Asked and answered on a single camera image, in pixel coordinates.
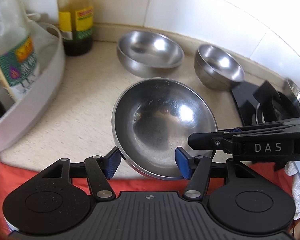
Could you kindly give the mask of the white gloved right hand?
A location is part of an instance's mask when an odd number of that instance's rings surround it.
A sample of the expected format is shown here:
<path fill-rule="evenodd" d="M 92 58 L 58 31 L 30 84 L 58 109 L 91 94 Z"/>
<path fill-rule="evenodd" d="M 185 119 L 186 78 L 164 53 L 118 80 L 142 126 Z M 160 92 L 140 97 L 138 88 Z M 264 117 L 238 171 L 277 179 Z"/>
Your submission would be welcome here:
<path fill-rule="evenodd" d="M 292 196 L 295 203 L 294 220 L 298 220 L 300 218 L 300 174 L 292 161 L 286 163 L 285 173 L 286 175 L 293 177 Z"/>

